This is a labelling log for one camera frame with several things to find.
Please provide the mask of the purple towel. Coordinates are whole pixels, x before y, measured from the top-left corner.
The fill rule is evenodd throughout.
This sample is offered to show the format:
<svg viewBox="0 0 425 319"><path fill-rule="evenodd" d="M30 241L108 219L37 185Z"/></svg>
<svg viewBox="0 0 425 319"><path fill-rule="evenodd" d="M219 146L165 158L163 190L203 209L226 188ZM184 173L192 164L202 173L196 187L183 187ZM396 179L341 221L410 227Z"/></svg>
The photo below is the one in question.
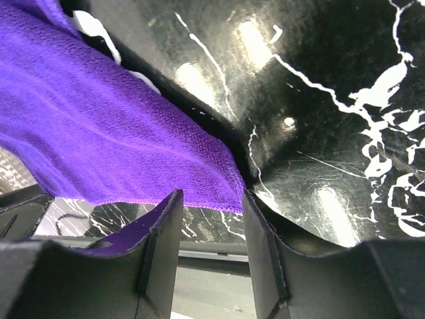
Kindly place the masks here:
<svg viewBox="0 0 425 319"><path fill-rule="evenodd" d="M1 147L43 191L95 205L158 203L240 213L227 146L110 57L56 1L1 2Z"/></svg>

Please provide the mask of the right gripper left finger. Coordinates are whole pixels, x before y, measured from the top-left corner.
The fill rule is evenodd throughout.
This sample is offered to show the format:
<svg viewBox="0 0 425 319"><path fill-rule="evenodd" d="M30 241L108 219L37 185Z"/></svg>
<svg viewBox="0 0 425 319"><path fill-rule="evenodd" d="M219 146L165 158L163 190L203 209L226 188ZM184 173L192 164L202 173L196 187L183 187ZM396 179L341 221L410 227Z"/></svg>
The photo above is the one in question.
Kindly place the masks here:
<svg viewBox="0 0 425 319"><path fill-rule="evenodd" d="M183 192L85 248L33 232L52 198L39 189L1 196L2 318L169 318Z"/></svg>

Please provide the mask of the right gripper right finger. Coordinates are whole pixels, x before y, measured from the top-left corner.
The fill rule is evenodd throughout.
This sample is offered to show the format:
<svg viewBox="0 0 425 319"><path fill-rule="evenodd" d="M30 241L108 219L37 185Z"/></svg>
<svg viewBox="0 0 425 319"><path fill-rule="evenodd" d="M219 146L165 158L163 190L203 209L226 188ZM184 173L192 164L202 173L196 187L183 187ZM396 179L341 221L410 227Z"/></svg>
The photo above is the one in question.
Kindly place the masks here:
<svg viewBox="0 0 425 319"><path fill-rule="evenodd" d="M242 199L258 318L423 318L424 241L372 240L345 248Z"/></svg>

